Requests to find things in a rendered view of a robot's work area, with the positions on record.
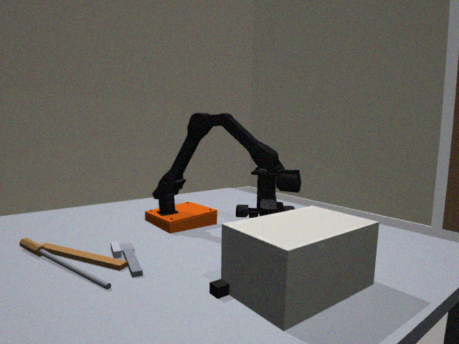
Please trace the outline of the grey metal rod with wooden handle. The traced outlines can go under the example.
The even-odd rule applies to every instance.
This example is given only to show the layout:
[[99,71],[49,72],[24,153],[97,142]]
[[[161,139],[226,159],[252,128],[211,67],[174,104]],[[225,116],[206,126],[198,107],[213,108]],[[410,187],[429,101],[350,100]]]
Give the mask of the grey metal rod with wooden handle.
[[85,279],[87,280],[90,280],[91,282],[94,282],[95,284],[109,290],[111,288],[111,283],[109,282],[106,282],[105,280],[99,278],[99,277],[96,277],[95,275],[83,270],[83,269],[80,269],[79,267],[76,267],[75,265],[63,260],[63,259],[60,259],[59,257],[49,253],[46,251],[46,248],[44,246],[42,246],[41,244],[38,244],[34,241],[32,241],[31,239],[28,239],[28,238],[23,238],[20,242],[19,242],[19,246],[26,249],[28,252],[31,252],[32,254],[35,254],[37,255],[38,257],[46,257],[50,260],[52,260],[53,262],[56,262],[60,265],[62,265],[63,267],[79,274],[80,276],[84,277]]

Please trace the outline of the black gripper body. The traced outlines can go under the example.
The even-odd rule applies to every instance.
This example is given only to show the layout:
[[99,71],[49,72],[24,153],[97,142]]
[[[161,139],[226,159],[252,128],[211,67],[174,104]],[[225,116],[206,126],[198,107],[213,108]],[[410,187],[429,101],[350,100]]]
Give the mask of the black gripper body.
[[[257,190],[257,208],[258,208],[258,201],[262,199],[270,200],[271,198],[275,198],[275,190],[274,191],[261,191]],[[236,206],[236,217],[247,217],[248,214],[250,215],[250,218],[255,218],[260,214],[259,209],[257,208],[249,208],[248,205],[241,205],[238,204]],[[290,211],[294,210],[295,208],[293,206],[283,206],[283,212],[284,211]]]

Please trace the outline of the wooden bar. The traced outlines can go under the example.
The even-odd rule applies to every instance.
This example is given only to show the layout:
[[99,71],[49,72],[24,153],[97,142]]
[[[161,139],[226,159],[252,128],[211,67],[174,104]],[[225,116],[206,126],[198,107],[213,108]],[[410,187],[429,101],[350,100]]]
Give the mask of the wooden bar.
[[106,257],[103,255],[93,254],[76,249],[70,249],[67,247],[61,247],[54,244],[43,243],[41,245],[44,246],[46,248],[46,251],[51,254],[55,254],[61,257],[67,257],[79,262],[94,264],[101,267],[107,267],[118,271],[121,271],[122,269],[128,266],[128,262],[123,261],[122,259]]

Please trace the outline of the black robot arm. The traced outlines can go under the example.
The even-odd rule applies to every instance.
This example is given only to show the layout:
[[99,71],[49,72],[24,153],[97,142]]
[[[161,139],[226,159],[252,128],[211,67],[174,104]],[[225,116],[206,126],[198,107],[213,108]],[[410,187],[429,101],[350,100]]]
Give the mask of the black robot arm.
[[[300,170],[285,170],[278,159],[278,153],[268,145],[258,141],[229,113],[210,115],[209,113],[194,113],[187,126],[187,137],[171,167],[158,182],[157,188],[152,193],[158,199],[160,216],[178,214],[175,210],[174,196],[178,194],[186,181],[183,173],[196,150],[199,141],[212,129],[221,125],[250,153],[251,158],[258,167],[251,173],[257,175],[257,189],[261,191],[274,191],[277,186],[280,191],[299,193],[301,189]],[[266,169],[266,170],[263,170]],[[276,178],[277,176],[277,178]],[[258,201],[260,216],[283,212],[283,202],[275,198]]]

